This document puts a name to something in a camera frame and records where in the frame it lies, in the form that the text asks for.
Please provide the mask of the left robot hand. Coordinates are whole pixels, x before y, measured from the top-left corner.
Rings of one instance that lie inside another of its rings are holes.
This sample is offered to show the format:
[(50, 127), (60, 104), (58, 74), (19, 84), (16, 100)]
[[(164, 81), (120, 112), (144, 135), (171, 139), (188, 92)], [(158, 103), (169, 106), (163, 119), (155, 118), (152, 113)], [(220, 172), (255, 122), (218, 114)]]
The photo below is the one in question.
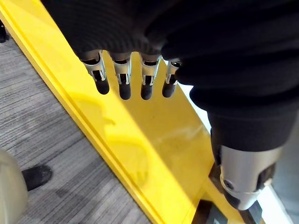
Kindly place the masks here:
[(299, 110), (296, 0), (44, 0), (76, 56), (137, 51), (180, 67), (211, 124), (226, 200), (248, 209), (272, 178)]

